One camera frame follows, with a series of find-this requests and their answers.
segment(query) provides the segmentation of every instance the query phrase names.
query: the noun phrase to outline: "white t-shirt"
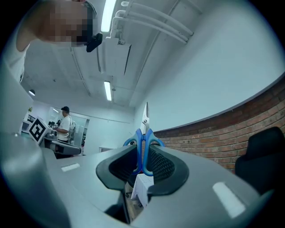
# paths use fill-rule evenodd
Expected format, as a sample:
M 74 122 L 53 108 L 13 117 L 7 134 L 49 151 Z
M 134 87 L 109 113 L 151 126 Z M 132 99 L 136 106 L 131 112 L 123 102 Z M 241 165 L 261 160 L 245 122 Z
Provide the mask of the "white t-shirt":
M 66 116 L 63 118 L 60 126 L 58 127 L 59 129 L 64 129 L 64 130 L 67 130 L 69 131 L 70 127 L 71 127 L 71 123 L 72 123 L 72 119 L 70 116 Z M 60 132 L 57 132 L 57 138 L 59 140 L 68 140 L 69 139 L 69 133 L 66 133 L 66 134 L 63 134 L 63 133 L 60 133 Z
M 17 82 L 21 82 L 24 75 L 24 62 L 27 49 L 29 45 L 19 52 L 16 47 L 17 35 L 19 32 L 21 23 L 15 28 L 15 31 L 11 34 L 1 56 L 1 67 L 8 69 L 10 74 L 16 79 Z

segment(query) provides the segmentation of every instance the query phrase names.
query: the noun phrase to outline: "person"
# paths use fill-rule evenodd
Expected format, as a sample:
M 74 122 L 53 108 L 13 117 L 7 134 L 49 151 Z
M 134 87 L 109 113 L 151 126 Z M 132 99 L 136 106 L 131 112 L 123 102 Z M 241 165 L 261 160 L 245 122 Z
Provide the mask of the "person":
M 71 116 L 69 115 L 69 107 L 64 106 L 61 110 L 64 118 L 61 121 L 60 126 L 58 126 L 58 128 L 55 128 L 54 130 L 57 131 L 57 138 L 59 141 L 68 143 L 69 130 L 72 125 L 72 119 Z
M 26 51 L 33 40 L 72 47 L 86 45 L 92 40 L 95 18 L 96 10 L 86 0 L 38 1 L 7 42 L 0 69 L 6 69 L 17 82 L 21 82 Z

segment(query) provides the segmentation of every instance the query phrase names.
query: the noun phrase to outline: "black office chair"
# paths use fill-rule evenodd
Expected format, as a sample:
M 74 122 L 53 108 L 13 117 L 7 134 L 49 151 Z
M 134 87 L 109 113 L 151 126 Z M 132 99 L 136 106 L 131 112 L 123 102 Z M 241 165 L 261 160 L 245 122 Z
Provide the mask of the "black office chair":
M 236 161 L 236 175 L 261 195 L 283 182 L 285 138 L 278 127 L 251 136 L 246 154 Z

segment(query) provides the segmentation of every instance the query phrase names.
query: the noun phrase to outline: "white wall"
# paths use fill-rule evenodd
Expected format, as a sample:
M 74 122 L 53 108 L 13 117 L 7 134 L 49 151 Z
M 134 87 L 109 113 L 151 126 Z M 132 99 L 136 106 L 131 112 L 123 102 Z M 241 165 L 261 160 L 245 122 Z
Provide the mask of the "white wall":
M 37 118 L 39 116 L 48 123 L 50 105 L 34 100 L 32 107 L 33 110 L 29 114 L 34 118 Z
M 98 153 L 99 147 L 118 148 L 134 134 L 132 123 L 91 118 L 86 134 L 84 154 Z
M 248 3 L 219 3 L 204 12 L 189 43 L 164 64 L 136 108 L 134 129 L 146 101 L 150 127 L 165 130 L 231 109 L 284 71 L 283 48 L 259 13 Z

